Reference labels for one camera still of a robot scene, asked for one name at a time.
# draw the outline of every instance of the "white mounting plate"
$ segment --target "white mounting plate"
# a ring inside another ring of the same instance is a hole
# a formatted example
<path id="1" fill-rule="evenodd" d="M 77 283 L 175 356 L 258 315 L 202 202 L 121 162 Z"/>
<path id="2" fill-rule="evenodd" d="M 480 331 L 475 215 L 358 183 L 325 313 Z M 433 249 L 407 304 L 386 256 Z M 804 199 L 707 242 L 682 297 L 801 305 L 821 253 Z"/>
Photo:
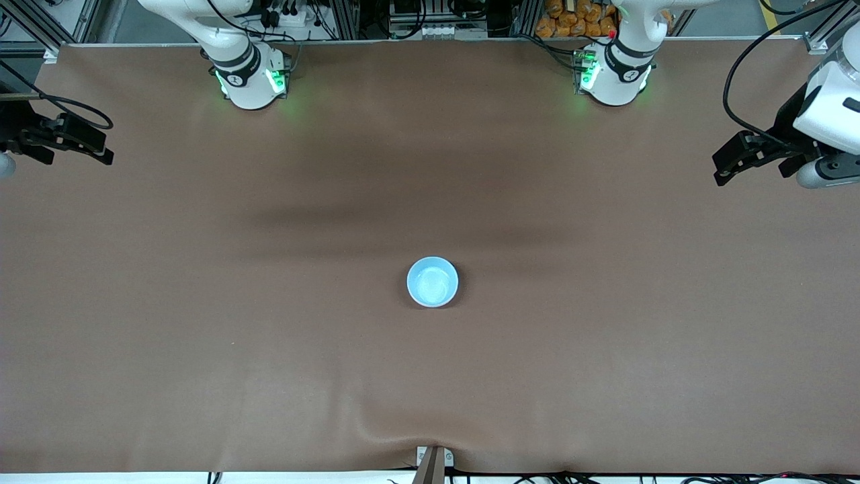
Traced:
<path id="1" fill-rule="evenodd" d="M 443 448 L 443 452 L 445 452 L 445 467 L 454 467 L 454 453 L 448 449 Z M 419 447 L 415 452 L 415 466 L 421 465 L 421 459 L 424 458 L 424 453 L 427 452 L 427 447 Z"/>

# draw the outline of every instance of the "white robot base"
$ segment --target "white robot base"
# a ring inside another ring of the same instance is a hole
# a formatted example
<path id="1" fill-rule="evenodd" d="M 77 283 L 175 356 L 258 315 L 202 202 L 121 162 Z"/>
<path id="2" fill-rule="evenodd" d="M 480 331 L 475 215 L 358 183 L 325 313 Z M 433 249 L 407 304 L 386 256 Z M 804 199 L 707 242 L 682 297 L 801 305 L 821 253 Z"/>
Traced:
<path id="1" fill-rule="evenodd" d="M 645 72 L 630 70 L 620 75 L 609 67 L 606 59 L 608 47 L 593 43 L 585 48 L 582 66 L 585 70 L 579 74 L 579 91 L 586 92 L 597 102 L 607 106 L 623 106 L 636 98 L 645 89 L 649 65 Z"/>
<path id="2" fill-rule="evenodd" d="M 235 86 L 231 83 L 230 74 L 222 77 L 218 71 L 215 71 L 224 97 L 233 101 L 241 109 L 262 109 L 275 99 L 286 97 L 290 83 L 289 57 L 262 42 L 255 42 L 254 47 L 260 51 L 260 64 L 248 77 L 245 85 Z"/>

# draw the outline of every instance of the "yellow tape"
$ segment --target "yellow tape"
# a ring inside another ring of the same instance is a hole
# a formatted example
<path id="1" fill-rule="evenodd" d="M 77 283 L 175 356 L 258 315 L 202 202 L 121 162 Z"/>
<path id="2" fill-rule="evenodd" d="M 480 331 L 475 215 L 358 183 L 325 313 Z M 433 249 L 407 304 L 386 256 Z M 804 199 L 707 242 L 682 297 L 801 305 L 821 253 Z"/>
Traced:
<path id="1" fill-rule="evenodd" d="M 764 3 L 767 3 L 769 7 L 772 7 L 771 0 L 761 0 Z M 767 29 L 770 30 L 777 26 L 777 16 L 773 15 L 773 12 L 766 9 L 764 5 L 759 4 L 761 7 L 761 15 L 765 17 L 765 24 L 767 24 Z M 779 30 L 773 33 L 774 35 L 781 35 L 782 32 Z"/>

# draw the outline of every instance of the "light blue bowl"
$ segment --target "light blue bowl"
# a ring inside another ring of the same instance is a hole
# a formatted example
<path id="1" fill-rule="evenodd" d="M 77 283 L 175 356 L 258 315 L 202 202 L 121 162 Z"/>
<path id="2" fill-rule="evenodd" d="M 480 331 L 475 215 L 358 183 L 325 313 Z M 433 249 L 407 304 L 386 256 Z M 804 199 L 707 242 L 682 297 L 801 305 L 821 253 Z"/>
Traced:
<path id="1" fill-rule="evenodd" d="M 453 264 L 431 256 L 412 264 L 406 275 L 406 289 L 418 304 L 440 307 L 451 302 L 457 293 L 459 277 Z"/>

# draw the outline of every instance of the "table surface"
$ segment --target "table surface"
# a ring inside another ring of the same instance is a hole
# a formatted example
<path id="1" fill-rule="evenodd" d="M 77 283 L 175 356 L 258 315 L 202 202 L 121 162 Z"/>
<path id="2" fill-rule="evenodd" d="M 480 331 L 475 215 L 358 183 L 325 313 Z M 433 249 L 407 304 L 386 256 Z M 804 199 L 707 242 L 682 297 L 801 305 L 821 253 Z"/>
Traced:
<path id="1" fill-rule="evenodd" d="M 525 43 L 313 46 L 256 112 L 196 49 L 63 49 L 116 159 L 0 184 L 0 468 L 860 472 L 857 189 L 714 185 L 745 45 L 667 42 L 620 109 Z M 817 60 L 766 42 L 734 105 Z"/>

